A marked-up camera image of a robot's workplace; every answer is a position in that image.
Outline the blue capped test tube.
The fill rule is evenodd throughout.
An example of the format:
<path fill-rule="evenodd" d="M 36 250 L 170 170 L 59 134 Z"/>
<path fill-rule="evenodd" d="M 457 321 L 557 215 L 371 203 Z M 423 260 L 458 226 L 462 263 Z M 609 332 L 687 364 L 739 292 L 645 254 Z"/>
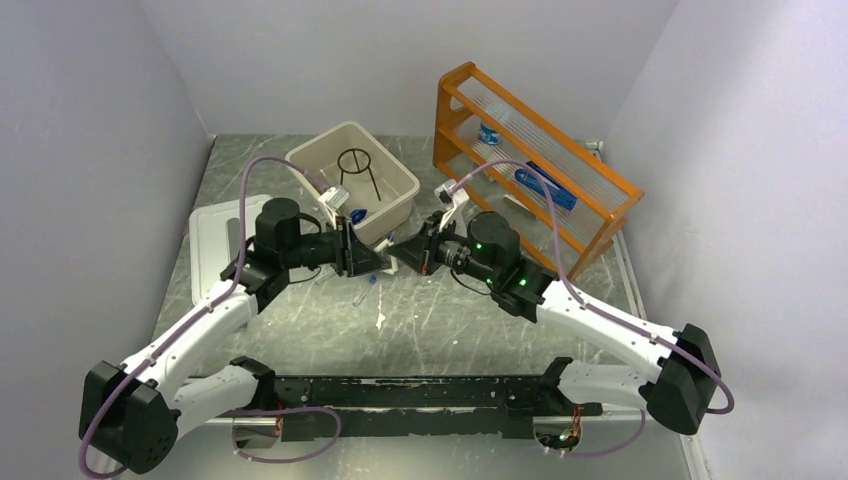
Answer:
<path fill-rule="evenodd" d="M 360 289 L 360 291 L 356 294 L 352 301 L 352 305 L 354 307 L 358 307 L 362 304 L 364 299 L 367 297 L 368 293 L 372 289 L 372 287 L 376 284 L 377 275 L 372 274 L 368 277 L 367 283 Z"/>

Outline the black wire tripod stand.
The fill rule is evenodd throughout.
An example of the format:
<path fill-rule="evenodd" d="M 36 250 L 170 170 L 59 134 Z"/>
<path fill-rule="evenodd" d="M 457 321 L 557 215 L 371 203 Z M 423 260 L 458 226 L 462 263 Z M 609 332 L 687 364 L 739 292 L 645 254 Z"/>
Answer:
<path fill-rule="evenodd" d="M 343 160 L 346 156 L 349 156 L 353 160 L 353 167 L 351 169 L 346 168 L 343 165 Z M 343 185 L 345 176 L 348 175 L 359 175 L 362 173 L 367 173 L 371 183 L 373 185 L 375 195 L 378 201 L 382 199 L 382 195 L 379 191 L 379 187 L 376 182 L 375 175 L 371 168 L 372 165 L 372 156 L 364 149 L 361 148 L 348 148 L 339 153 L 336 159 L 336 165 L 339 168 L 339 184 Z"/>

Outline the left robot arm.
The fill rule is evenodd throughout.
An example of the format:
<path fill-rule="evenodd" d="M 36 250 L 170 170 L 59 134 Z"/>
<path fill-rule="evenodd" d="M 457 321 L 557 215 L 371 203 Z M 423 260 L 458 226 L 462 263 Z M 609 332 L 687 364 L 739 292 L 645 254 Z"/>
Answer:
<path fill-rule="evenodd" d="M 102 361 L 88 372 L 79 422 L 80 469 L 93 479 L 110 478 L 88 466 L 87 453 L 94 447 L 118 462 L 119 473 L 144 474 L 177 440 L 212 418 L 231 411 L 277 416 L 282 402 L 276 374 L 251 358 L 239 357 L 193 384 L 186 380 L 213 347 L 284 291 L 292 270 L 327 266 L 338 276 L 357 277 L 385 265 L 348 219 L 323 225 L 292 199 L 267 201 L 253 236 L 241 238 L 239 254 L 222 272 L 211 299 L 120 365 Z"/>

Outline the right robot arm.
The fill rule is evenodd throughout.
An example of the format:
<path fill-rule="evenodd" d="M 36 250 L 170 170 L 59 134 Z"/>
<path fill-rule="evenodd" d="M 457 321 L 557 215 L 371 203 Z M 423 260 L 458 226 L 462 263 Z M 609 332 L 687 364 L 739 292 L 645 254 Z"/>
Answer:
<path fill-rule="evenodd" d="M 463 234 L 453 226 L 442 229 L 441 217 L 431 215 L 416 235 L 388 247 L 388 253 L 421 275 L 444 266 L 479 280 L 509 315 L 570 331 L 619 359 L 606 367 L 573 360 L 561 368 L 539 389 L 548 412 L 614 404 L 642 409 L 679 434 L 699 431 L 721 385 L 705 330 L 654 324 L 580 291 L 524 256 L 519 234 L 495 212 L 474 216 Z"/>

